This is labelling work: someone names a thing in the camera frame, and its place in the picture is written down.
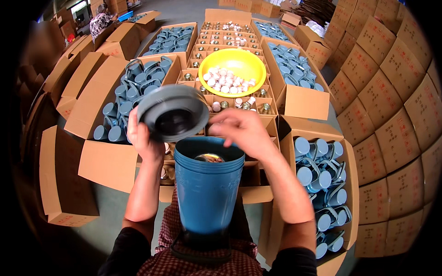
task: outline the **blue plastic container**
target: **blue plastic container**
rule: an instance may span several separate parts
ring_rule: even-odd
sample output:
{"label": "blue plastic container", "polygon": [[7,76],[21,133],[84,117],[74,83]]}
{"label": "blue plastic container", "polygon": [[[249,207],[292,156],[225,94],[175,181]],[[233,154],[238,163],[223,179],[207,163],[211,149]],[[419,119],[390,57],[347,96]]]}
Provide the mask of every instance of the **blue plastic container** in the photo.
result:
{"label": "blue plastic container", "polygon": [[[175,175],[179,216],[185,231],[200,235],[223,232],[230,224],[245,154],[236,145],[223,147],[224,139],[189,137],[176,143]],[[216,154],[222,163],[195,160]]]}
{"label": "blue plastic container", "polygon": [[123,14],[122,16],[118,17],[118,21],[123,22],[124,20],[129,19],[129,17],[133,16],[133,11],[130,11],[128,13]]}

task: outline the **hand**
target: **hand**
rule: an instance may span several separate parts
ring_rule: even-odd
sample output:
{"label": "hand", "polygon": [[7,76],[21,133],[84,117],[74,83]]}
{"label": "hand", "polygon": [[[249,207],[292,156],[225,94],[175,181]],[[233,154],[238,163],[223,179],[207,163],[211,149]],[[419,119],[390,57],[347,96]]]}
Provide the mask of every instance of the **hand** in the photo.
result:
{"label": "hand", "polygon": [[258,114],[255,111],[228,108],[209,120],[213,124],[209,134],[224,136],[224,147],[236,143],[248,156],[262,161],[277,152]]}
{"label": "hand", "polygon": [[137,110],[138,106],[129,114],[127,136],[130,142],[132,142],[132,145],[135,146],[143,162],[161,161],[162,163],[166,151],[164,143],[149,140],[149,129],[146,124],[141,122],[137,124]]}

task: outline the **floral shirt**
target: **floral shirt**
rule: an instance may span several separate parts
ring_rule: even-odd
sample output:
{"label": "floral shirt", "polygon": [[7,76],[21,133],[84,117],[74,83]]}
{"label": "floral shirt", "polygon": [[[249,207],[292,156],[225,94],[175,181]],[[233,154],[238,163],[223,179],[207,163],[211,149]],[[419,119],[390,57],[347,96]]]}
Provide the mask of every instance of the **floral shirt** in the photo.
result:
{"label": "floral shirt", "polygon": [[97,14],[89,23],[92,35],[92,41],[95,43],[97,36],[112,24],[112,18],[114,16],[108,13]]}

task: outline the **woman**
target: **woman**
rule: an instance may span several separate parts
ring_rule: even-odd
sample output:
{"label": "woman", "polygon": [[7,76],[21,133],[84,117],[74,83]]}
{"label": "woman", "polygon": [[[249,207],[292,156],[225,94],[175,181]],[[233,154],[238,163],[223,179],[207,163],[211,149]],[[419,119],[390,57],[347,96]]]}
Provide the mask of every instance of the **woman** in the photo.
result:
{"label": "woman", "polygon": [[101,4],[96,9],[96,16],[89,23],[92,41],[95,43],[97,36],[106,29],[113,21],[117,20],[117,15],[111,15],[106,4]]}
{"label": "woman", "polygon": [[227,109],[210,119],[211,135],[224,136],[225,147],[236,143],[259,160],[267,174],[274,201],[285,222],[279,253],[268,272],[256,260],[258,250],[248,231],[242,203],[235,205],[229,227],[232,258],[220,265],[191,263],[174,257],[170,246],[180,233],[176,189],[164,211],[159,247],[151,256],[155,216],[158,210],[160,172],[164,144],[149,140],[145,124],[137,125],[137,107],[129,117],[128,136],[142,157],[142,164],[127,202],[122,230],[99,275],[316,275],[316,223],[305,189],[270,140],[256,112]]}

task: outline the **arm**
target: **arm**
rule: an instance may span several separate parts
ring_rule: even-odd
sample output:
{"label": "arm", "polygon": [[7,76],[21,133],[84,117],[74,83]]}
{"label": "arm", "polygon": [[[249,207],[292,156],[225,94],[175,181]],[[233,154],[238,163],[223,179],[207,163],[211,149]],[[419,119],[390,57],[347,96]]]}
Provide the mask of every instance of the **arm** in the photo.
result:
{"label": "arm", "polygon": [[127,132],[143,161],[127,201],[122,227],[140,231],[151,244],[158,211],[164,144],[150,141],[147,126],[143,123],[137,125],[137,107],[130,112]]}
{"label": "arm", "polygon": [[266,171],[283,221],[286,223],[280,250],[304,247],[316,251],[316,222],[306,190],[270,140],[256,112],[227,109],[213,117],[209,132],[224,136],[224,146],[236,143],[247,155],[258,159]]}

